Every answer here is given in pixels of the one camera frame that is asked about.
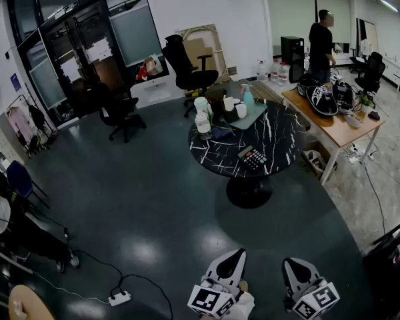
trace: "potted plant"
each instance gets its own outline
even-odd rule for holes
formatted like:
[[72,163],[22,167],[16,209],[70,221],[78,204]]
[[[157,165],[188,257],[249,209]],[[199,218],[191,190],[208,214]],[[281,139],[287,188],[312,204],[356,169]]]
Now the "potted plant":
[[369,111],[369,107],[372,104],[372,101],[367,97],[366,94],[360,94],[360,103],[361,103],[361,111],[367,113]]

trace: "polished floor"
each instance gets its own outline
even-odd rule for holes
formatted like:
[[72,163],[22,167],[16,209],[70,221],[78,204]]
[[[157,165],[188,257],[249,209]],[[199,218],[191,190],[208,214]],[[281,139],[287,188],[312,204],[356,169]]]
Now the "polished floor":
[[[141,109],[147,129],[130,142],[114,142],[96,114],[61,132],[50,151],[27,163],[49,194],[48,216],[69,228],[72,249],[112,263],[123,274],[144,275],[162,286],[174,319],[197,319],[187,306],[194,284],[210,262],[240,247],[247,250],[245,279],[255,297],[250,319],[296,319],[283,308],[281,262],[312,262],[332,281],[340,302],[326,319],[374,319],[360,252],[326,190],[297,162],[272,176],[274,194],[262,207],[240,209],[225,194],[227,178],[204,169],[187,142],[193,122],[182,100]],[[64,240],[62,229],[47,224]],[[33,255],[28,266],[57,287],[107,300],[118,273],[80,254],[79,269],[55,271],[54,262]],[[118,307],[58,291],[36,276],[23,282],[56,319],[170,319],[158,289],[136,278],[123,289],[133,300]]]
[[[348,69],[339,69],[346,82],[356,85]],[[366,160],[367,171],[381,202],[386,231],[400,224],[400,92],[381,79],[381,87],[375,97],[389,117],[379,108],[376,111],[386,119],[381,126],[376,146],[371,152],[374,160]],[[334,144],[323,136],[322,132],[312,127],[309,139],[318,138],[331,150]],[[368,136],[355,141],[359,150],[365,149]],[[339,154],[338,169],[333,172],[325,184],[325,189],[332,198],[362,253],[370,249],[370,243],[383,235],[383,224],[379,202],[372,190],[365,166],[356,162],[351,164],[347,153]]]

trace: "desk leg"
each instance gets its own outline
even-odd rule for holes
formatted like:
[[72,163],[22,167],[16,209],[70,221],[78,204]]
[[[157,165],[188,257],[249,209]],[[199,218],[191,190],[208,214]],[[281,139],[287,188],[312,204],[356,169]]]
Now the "desk leg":
[[325,184],[325,182],[333,168],[333,165],[335,164],[336,159],[338,158],[338,154],[339,154],[340,150],[341,150],[341,148],[336,148],[336,150],[334,150],[332,152],[331,158],[330,158],[329,162],[327,163],[325,171],[323,172],[323,175],[321,176],[321,179],[320,179],[320,183],[322,185]]
[[375,131],[373,132],[372,138],[371,138],[371,140],[369,141],[369,144],[367,145],[367,148],[366,148],[366,150],[365,150],[365,153],[364,153],[363,156],[361,157],[361,160],[360,160],[361,163],[364,163],[364,162],[365,162],[366,156],[369,154],[369,151],[371,150],[371,147],[372,147],[373,142],[374,142],[374,140],[375,140],[375,138],[376,138],[376,135],[378,135],[378,130],[379,130],[380,127],[381,127],[381,126],[379,126],[378,128],[376,128]]

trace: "tray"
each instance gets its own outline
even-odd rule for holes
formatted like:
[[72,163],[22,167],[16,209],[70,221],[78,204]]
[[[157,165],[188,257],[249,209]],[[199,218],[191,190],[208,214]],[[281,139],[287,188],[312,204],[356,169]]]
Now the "tray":
[[230,126],[245,131],[248,129],[254,122],[258,119],[259,116],[263,114],[264,111],[267,110],[267,105],[262,103],[255,103],[255,109],[253,113],[247,114],[244,119],[240,119],[234,122],[229,123]]

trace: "power strip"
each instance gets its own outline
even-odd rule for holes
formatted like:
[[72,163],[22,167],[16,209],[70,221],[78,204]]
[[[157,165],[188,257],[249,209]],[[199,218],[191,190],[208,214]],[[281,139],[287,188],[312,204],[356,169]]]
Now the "power strip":
[[108,298],[109,304],[111,306],[118,306],[124,302],[128,302],[128,301],[132,300],[131,295],[129,294],[128,291],[124,291],[123,293],[124,294],[118,293],[118,294],[114,295],[114,299],[109,297]]

